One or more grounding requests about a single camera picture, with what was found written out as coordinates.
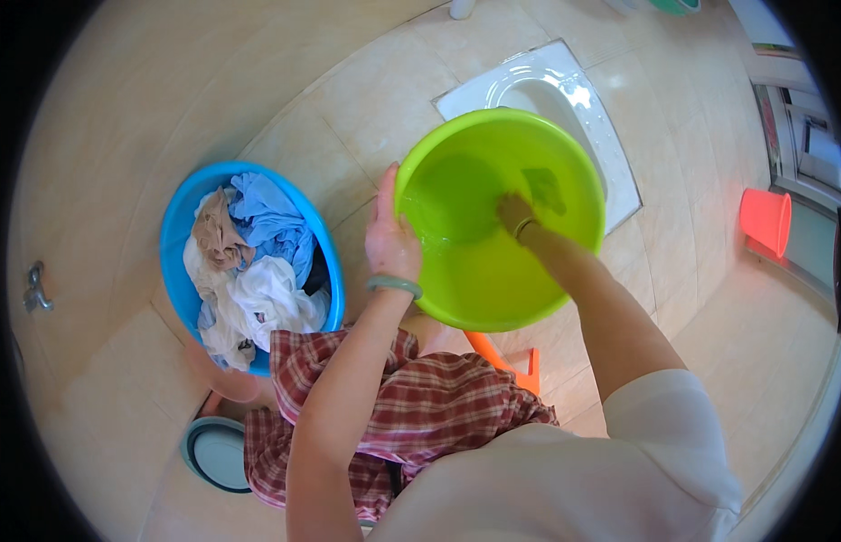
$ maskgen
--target bracelet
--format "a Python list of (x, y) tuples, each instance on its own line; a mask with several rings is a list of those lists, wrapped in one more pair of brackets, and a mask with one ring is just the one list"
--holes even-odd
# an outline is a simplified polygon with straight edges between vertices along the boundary
[(423, 288), (421, 288), (419, 284), (413, 283), (410, 280), (405, 280), (404, 278), (399, 278), (398, 276), (372, 275), (369, 277), (369, 280), (366, 281), (367, 290), (372, 291), (379, 286), (382, 288), (396, 288), (397, 290), (411, 292), (415, 301), (419, 298), (423, 298)]
[(531, 224), (532, 222), (537, 223), (534, 217), (526, 217), (525, 219), (520, 220), (520, 223), (517, 224), (517, 227), (514, 228), (514, 232), (512, 233), (514, 239), (519, 238), (520, 233), (523, 233), (523, 230), (525, 229), (525, 227), (527, 225)]

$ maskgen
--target white sleeve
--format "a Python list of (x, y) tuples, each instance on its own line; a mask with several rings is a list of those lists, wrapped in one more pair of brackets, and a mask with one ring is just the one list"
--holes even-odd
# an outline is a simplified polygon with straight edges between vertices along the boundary
[(648, 455), (707, 505), (740, 510), (740, 485), (728, 470), (718, 415), (700, 380), (685, 369), (645, 374), (603, 404), (607, 433)]

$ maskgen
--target white ceramic toilet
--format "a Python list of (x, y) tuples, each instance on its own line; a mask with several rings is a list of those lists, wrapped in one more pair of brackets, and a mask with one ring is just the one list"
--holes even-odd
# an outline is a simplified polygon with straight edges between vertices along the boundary
[(477, 109), (514, 107), (556, 122), (595, 164), (604, 190), (605, 234), (640, 208), (631, 168), (610, 118), (564, 42), (515, 56), (434, 103), (446, 121)]

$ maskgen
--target red plaid fabric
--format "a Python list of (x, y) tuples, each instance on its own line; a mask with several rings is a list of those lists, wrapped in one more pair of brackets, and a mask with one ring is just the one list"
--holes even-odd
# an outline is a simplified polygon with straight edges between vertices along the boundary
[[(273, 331), (270, 373), (280, 413), (245, 418), (245, 472), (266, 504), (285, 506), (287, 457), (309, 390), (348, 331)], [(417, 339), (399, 330), (387, 357), (366, 433), (348, 470), (358, 519), (378, 521), (393, 500), (385, 460), (402, 464), (402, 485), (449, 453), (477, 449), (526, 423), (558, 426), (552, 406), (478, 354), (417, 358)]]

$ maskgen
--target green container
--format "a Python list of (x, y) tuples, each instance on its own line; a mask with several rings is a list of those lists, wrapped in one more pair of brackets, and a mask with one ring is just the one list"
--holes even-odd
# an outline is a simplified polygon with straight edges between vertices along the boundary
[(474, 111), (433, 130), (405, 157), (395, 210), (423, 245), (418, 306), (460, 330), (511, 331), (568, 295), (496, 217), (516, 192), (538, 220), (598, 254), (604, 198), (586, 152), (561, 127), (519, 109)]

